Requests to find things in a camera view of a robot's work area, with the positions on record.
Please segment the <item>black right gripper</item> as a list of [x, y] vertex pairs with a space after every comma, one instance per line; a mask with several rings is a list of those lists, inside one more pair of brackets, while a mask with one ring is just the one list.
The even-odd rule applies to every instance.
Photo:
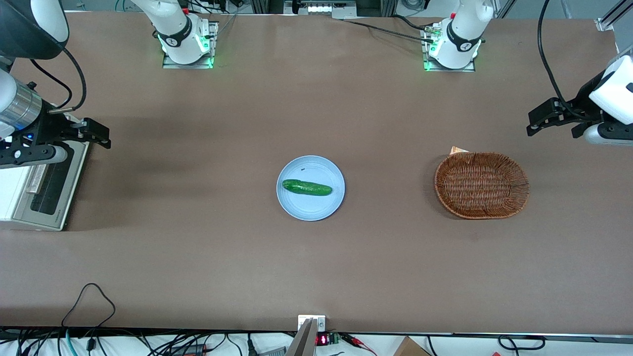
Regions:
[[44, 115], [22, 130], [11, 135], [9, 148], [30, 147], [32, 145], [59, 145], [75, 138], [80, 142], [90, 142], [110, 149], [109, 128], [94, 119], [82, 119], [79, 123], [69, 120], [66, 115]]

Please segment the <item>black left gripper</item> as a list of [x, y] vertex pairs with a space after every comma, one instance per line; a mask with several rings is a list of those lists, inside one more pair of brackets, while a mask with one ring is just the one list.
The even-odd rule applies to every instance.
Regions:
[[599, 123], [604, 121], [603, 110], [589, 98], [589, 95], [597, 88], [603, 75], [595, 75], [579, 88], [576, 97], [567, 102], [570, 110], [565, 110], [558, 98], [550, 98], [531, 110], [528, 113], [527, 135], [532, 137], [545, 128], [580, 123], [571, 129], [574, 139], [601, 139], [598, 128]]

